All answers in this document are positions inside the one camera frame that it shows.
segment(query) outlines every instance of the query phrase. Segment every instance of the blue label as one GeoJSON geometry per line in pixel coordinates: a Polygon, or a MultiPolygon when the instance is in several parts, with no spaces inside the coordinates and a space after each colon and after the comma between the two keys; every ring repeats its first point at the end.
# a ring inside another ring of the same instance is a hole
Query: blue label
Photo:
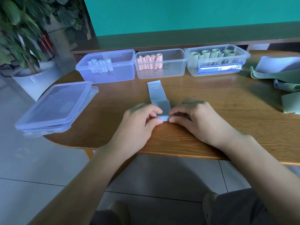
{"type": "Polygon", "coordinates": [[[230,63],[230,64],[223,64],[223,65],[200,66],[198,74],[241,70],[243,64],[244,64],[243,62],[239,62],[239,63],[230,63]]]}

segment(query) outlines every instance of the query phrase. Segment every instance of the green panel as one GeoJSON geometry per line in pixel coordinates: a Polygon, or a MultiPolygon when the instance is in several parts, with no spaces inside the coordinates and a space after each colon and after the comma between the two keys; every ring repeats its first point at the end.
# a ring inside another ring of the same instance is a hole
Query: green panel
{"type": "Polygon", "coordinates": [[[85,0],[97,36],[300,21],[300,0],[85,0]]]}

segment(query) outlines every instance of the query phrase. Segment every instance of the table leg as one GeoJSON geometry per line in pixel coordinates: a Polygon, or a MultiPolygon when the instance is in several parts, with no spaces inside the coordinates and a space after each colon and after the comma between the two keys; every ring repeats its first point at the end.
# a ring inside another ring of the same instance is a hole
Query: table leg
{"type": "MultiPolygon", "coordinates": [[[[92,150],[88,150],[88,149],[84,149],[86,155],[88,156],[89,159],[92,159],[94,152],[92,150]]],[[[131,156],[129,159],[127,159],[120,167],[119,169],[116,171],[116,173],[113,175],[113,177],[111,178],[109,184],[116,178],[118,177],[119,174],[121,174],[121,172],[132,162],[132,160],[134,160],[134,158],[137,155],[134,154],[133,156],[131,156]]]]}

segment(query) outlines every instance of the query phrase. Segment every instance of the foot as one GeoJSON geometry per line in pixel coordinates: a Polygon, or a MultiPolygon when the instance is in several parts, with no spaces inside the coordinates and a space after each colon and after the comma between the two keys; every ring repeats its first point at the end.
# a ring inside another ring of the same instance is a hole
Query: foot
{"type": "Polygon", "coordinates": [[[216,194],[215,192],[209,191],[203,197],[202,209],[203,209],[203,215],[207,225],[210,225],[210,221],[212,218],[212,209],[214,203],[216,202],[217,196],[218,194],[216,194]]]}
{"type": "Polygon", "coordinates": [[[111,203],[107,209],[116,213],[122,225],[129,225],[129,211],[125,203],[122,201],[115,201],[111,203]]]}

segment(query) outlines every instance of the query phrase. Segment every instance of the pant leg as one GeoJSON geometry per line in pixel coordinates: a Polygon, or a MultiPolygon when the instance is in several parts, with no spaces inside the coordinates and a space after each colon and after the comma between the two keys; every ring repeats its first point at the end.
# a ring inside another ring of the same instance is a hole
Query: pant leg
{"type": "Polygon", "coordinates": [[[211,225],[277,225],[253,189],[238,190],[217,196],[211,225]]]}
{"type": "Polygon", "coordinates": [[[110,209],[96,211],[90,225],[121,225],[116,213],[110,209]]]}

